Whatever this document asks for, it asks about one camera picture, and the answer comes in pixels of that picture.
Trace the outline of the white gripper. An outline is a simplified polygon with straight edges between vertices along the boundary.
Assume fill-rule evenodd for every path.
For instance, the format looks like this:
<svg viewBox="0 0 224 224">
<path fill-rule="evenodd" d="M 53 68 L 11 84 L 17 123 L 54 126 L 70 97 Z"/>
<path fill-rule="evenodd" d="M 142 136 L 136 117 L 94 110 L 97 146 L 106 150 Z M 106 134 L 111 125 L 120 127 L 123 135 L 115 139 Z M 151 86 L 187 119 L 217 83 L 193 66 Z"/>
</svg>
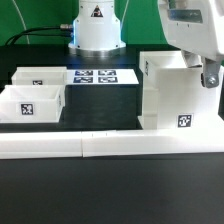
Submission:
<svg viewBox="0 0 224 224">
<path fill-rule="evenodd" d="M 188 68 L 201 67 L 202 85 L 219 85 L 224 59 L 224 0 L 157 0 L 166 41 L 182 49 Z"/>
</svg>

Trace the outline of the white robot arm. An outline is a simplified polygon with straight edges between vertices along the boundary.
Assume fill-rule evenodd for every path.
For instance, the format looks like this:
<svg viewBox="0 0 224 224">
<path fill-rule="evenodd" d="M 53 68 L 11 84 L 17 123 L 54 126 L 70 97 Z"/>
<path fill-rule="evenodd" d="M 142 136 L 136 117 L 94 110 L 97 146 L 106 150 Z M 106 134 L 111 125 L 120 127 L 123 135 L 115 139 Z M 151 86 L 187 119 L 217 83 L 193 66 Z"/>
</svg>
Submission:
<svg viewBox="0 0 224 224">
<path fill-rule="evenodd" d="M 202 85 L 219 85 L 224 61 L 224 0 L 157 0 L 164 36 L 181 50 L 189 67 L 203 66 Z M 114 0 L 79 0 L 72 24 L 70 51 L 84 56 L 109 56 L 126 47 Z"/>
</svg>

